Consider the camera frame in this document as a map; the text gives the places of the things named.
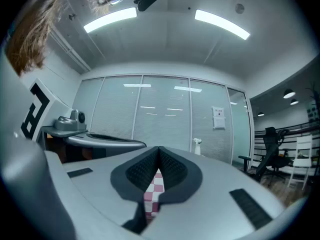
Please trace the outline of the white paper notice holder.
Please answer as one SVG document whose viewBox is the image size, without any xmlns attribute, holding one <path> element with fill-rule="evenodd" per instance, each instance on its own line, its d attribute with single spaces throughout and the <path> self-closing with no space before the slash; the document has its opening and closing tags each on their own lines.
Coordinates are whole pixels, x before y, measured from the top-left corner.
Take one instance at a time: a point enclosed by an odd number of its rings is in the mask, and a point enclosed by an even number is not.
<svg viewBox="0 0 320 240">
<path fill-rule="evenodd" d="M 226 128 L 226 117 L 223 107 L 212 106 L 212 118 L 214 129 L 225 129 Z"/>
</svg>

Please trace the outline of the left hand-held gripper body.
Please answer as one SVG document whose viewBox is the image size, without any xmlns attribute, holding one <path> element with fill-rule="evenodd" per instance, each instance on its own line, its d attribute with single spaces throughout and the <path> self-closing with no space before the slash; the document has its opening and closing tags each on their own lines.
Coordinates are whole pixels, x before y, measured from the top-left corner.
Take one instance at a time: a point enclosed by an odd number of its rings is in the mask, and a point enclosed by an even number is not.
<svg viewBox="0 0 320 240">
<path fill-rule="evenodd" d="M 87 134 L 98 134 L 88 131 L 86 114 L 77 108 L 71 108 L 53 94 L 39 79 L 30 87 L 34 96 L 25 120 L 21 125 L 24 137 L 38 143 L 45 151 L 58 155 L 62 163 L 72 163 L 113 157 L 146 147 L 142 141 L 111 141 L 90 138 Z M 71 116 L 73 110 L 85 114 L 86 130 L 63 131 L 54 127 L 60 117 Z"/>
</svg>

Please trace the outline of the white vase with flowers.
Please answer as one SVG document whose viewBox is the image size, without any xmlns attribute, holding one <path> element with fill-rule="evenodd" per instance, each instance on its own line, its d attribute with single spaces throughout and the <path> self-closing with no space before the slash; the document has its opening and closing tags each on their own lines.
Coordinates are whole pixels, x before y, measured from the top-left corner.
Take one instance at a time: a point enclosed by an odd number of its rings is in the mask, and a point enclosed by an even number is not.
<svg viewBox="0 0 320 240">
<path fill-rule="evenodd" d="M 201 143 L 202 143 L 202 140 L 199 139 L 199 138 L 194 138 L 193 142 L 195 143 L 194 153 L 196 155 L 200 156 L 201 155 Z"/>
</svg>

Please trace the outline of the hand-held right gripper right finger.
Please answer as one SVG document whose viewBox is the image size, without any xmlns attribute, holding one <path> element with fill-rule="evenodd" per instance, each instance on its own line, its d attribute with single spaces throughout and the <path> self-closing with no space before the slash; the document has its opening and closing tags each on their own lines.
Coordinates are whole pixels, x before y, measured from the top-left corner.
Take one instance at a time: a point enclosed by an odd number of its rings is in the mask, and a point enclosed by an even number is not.
<svg viewBox="0 0 320 240">
<path fill-rule="evenodd" d="M 160 205 L 186 202 L 203 182 L 203 173 L 197 164 L 164 146 L 158 147 L 158 169 L 164 184 Z"/>
</svg>

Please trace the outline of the black metal railing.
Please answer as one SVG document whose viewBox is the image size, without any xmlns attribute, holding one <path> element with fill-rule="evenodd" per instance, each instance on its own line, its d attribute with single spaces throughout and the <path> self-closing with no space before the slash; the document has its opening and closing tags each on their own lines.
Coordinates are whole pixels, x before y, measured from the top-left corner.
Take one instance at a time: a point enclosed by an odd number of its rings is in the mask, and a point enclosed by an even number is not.
<svg viewBox="0 0 320 240">
<path fill-rule="evenodd" d="M 317 122 L 302 123 L 294 126 L 276 128 L 275 131 L 283 132 L 288 130 L 284 136 L 283 143 L 279 146 L 279 155 L 294 158 L 296 155 L 297 138 L 312 135 L 311 157 L 313 159 L 320 156 L 320 125 Z M 266 147 L 263 140 L 266 130 L 254 132 L 254 154 L 253 160 L 259 162 L 266 155 Z"/>
</svg>

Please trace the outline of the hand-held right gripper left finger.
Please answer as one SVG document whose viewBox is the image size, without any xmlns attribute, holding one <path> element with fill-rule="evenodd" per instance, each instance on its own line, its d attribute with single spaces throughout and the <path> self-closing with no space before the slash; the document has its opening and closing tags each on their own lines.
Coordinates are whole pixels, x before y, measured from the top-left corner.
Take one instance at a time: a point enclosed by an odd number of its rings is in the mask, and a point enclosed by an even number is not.
<svg viewBox="0 0 320 240">
<path fill-rule="evenodd" d="M 147 227 L 144 194 L 159 169 L 157 146 L 138 152 L 138 156 L 115 167 L 110 175 L 111 185 L 120 197 L 137 203 L 134 217 L 122 225 L 136 234 Z"/>
</svg>

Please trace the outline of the white ceiling pipes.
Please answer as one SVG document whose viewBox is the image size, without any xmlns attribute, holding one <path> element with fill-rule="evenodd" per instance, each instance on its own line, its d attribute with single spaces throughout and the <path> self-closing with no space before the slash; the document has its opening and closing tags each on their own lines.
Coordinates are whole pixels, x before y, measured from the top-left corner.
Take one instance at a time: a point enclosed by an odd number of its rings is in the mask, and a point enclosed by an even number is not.
<svg viewBox="0 0 320 240">
<path fill-rule="evenodd" d="M 53 25 L 50 36 L 64 50 L 64 52 L 82 69 L 83 73 L 90 72 L 91 67 L 81 58 L 81 56 L 68 43 L 58 29 Z"/>
</svg>

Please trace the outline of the black high-back office chair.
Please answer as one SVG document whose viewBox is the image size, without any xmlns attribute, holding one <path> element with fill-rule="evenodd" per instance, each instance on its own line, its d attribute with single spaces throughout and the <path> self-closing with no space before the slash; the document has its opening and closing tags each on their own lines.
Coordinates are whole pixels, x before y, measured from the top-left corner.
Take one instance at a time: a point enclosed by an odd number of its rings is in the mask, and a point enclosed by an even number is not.
<svg viewBox="0 0 320 240">
<path fill-rule="evenodd" d="M 248 168 L 248 161 L 251 160 L 250 157 L 247 156 L 238 156 L 240 159 L 243 159 L 244 164 L 243 164 L 243 171 L 245 174 L 250 176 L 252 179 L 254 179 L 257 182 L 260 182 L 263 174 L 267 170 L 267 166 L 269 166 L 270 161 L 272 158 L 275 156 L 276 151 L 278 150 L 278 134 L 276 132 L 276 129 L 274 127 L 268 127 L 265 129 L 265 134 L 263 136 L 263 142 L 265 145 L 266 149 L 266 154 L 258 167 L 256 168 L 255 174 L 248 173 L 247 168 Z"/>
</svg>

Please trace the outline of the black headrest office chair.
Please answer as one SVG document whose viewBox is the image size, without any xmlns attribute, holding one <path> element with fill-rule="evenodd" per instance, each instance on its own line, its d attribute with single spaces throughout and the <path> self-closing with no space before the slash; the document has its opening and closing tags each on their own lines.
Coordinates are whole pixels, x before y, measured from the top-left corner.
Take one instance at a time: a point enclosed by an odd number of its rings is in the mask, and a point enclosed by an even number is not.
<svg viewBox="0 0 320 240">
<path fill-rule="evenodd" d="M 272 158 L 270 159 L 270 163 L 269 165 L 272 168 L 272 173 L 271 173 L 271 180 L 270 183 L 272 182 L 274 176 L 282 179 L 284 182 L 286 180 L 286 178 L 281 174 L 281 172 L 279 171 L 280 168 L 284 168 L 287 165 L 289 165 L 289 163 L 291 162 L 291 159 L 286 157 L 286 153 L 283 156 L 279 156 L 279 146 L 282 145 L 282 143 L 285 140 L 285 135 L 287 133 L 289 133 L 289 129 L 285 128 L 280 130 L 277 134 L 276 134 L 276 149 L 272 155 Z"/>
</svg>

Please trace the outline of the white wooden chair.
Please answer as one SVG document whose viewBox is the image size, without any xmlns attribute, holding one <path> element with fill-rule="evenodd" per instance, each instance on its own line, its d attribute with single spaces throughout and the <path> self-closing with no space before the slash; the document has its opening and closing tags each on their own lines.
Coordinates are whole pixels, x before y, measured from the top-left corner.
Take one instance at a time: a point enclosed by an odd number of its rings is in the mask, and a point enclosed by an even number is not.
<svg viewBox="0 0 320 240">
<path fill-rule="evenodd" d="M 303 183 L 302 190 L 305 189 L 308 178 L 309 170 L 312 167 L 312 146 L 313 136 L 306 135 L 297 137 L 296 139 L 296 152 L 292 163 L 292 172 L 287 184 L 289 187 L 292 183 Z M 305 169 L 304 179 L 294 178 L 298 168 Z"/>
</svg>

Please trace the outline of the long ceiling light panel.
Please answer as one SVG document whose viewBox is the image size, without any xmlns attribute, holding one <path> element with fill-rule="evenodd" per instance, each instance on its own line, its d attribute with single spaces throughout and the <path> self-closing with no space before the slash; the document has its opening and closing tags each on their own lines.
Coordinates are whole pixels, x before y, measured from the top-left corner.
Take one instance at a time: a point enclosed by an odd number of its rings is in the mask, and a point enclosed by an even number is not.
<svg viewBox="0 0 320 240">
<path fill-rule="evenodd" d="M 109 14 L 106 14 L 92 22 L 86 24 L 83 28 L 87 33 L 93 32 L 96 29 L 113 24 L 122 20 L 132 19 L 137 17 L 137 9 L 135 7 L 122 9 Z"/>
<path fill-rule="evenodd" d="M 205 22 L 214 26 L 217 26 L 219 28 L 222 28 L 240 38 L 243 40 L 247 40 L 249 36 L 251 35 L 249 32 L 241 28 L 240 26 L 236 25 L 235 23 L 220 17 L 218 15 L 212 14 L 210 12 L 206 12 L 200 9 L 197 9 L 195 11 L 194 18 L 198 21 Z"/>
</svg>

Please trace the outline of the person's eyeglasses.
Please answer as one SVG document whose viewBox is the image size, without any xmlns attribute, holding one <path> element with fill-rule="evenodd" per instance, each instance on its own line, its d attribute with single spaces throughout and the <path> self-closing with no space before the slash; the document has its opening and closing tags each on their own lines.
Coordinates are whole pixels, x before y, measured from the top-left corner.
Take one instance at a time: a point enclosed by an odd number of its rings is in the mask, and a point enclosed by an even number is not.
<svg viewBox="0 0 320 240">
<path fill-rule="evenodd" d="M 119 2 L 121 2 L 122 0 L 97 0 L 97 5 L 98 6 L 105 6 L 105 5 L 115 5 Z"/>
</svg>

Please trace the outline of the red white checkered tablecloth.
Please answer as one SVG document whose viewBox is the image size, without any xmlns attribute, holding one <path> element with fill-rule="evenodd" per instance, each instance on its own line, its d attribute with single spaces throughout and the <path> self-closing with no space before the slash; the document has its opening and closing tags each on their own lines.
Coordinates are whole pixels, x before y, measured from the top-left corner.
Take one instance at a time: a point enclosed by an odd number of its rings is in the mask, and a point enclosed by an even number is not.
<svg viewBox="0 0 320 240">
<path fill-rule="evenodd" d="M 164 180 L 158 169 L 150 185 L 144 193 L 144 209 L 147 222 L 154 219 L 159 213 L 159 196 L 165 192 Z"/>
</svg>

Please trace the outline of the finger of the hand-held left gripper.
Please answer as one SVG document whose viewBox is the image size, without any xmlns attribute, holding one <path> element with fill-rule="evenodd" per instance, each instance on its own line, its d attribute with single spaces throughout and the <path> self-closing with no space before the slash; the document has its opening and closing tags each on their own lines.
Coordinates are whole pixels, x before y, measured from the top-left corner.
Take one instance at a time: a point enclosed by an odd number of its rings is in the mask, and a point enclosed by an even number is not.
<svg viewBox="0 0 320 240">
<path fill-rule="evenodd" d="M 96 134 L 96 133 L 87 133 L 86 134 L 89 138 L 92 139 L 99 139 L 99 140 L 107 140 L 107 141 L 117 141 L 117 142 L 130 142 L 130 139 L 118 138 L 103 134 Z"/>
</svg>

